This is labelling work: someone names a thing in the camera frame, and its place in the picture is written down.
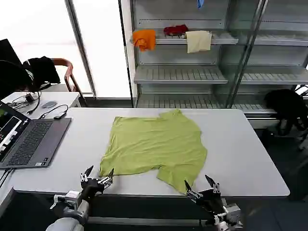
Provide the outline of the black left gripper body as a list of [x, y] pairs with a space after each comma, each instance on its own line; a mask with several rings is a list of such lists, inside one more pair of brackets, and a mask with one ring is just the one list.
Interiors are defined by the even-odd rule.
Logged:
[[101, 179], [88, 178], [88, 181], [81, 182], [81, 198], [90, 201], [97, 192], [103, 193], [110, 185], [100, 185], [98, 181]]

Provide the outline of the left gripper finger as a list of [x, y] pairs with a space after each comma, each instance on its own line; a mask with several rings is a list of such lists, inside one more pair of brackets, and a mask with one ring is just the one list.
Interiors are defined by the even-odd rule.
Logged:
[[88, 181], [88, 176], [91, 174], [94, 166], [91, 166], [85, 170], [84, 173], [80, 174], [81, 181]]
[[107, 177], [101, 179], [98, 181], [98, 184], [100, 185], [111, 185], [113, 183], [113, 175], [114, 175], [114, 169], [110, 171]]

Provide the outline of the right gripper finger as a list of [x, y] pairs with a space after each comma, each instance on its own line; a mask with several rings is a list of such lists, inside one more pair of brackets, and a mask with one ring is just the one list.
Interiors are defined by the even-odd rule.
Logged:
[[213, 189], [213, 193], [220, 193], [220, 183], [215, 182], [211, 177], [205, 175], [206, 180], [208, 181], [209, 185]]
[[189, 183], [185, 180], [185, 188], [186, 188], [186, 196], [188, 198], [190, 198], [192, 201], [197, 201], [199, 199], [201, 199], [201, 194], [200, 193], [196, 193], [195, 191], [192, 190], [192, 188], [190, 187]]

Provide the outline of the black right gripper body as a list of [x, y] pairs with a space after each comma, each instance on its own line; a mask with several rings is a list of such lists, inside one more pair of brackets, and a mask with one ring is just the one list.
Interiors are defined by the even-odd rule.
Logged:
[[207, 212], [224, 212], [221, 194], [208, 189], [199, 192], [202, 195], [196, 199], [196, 204], [204, 208]]

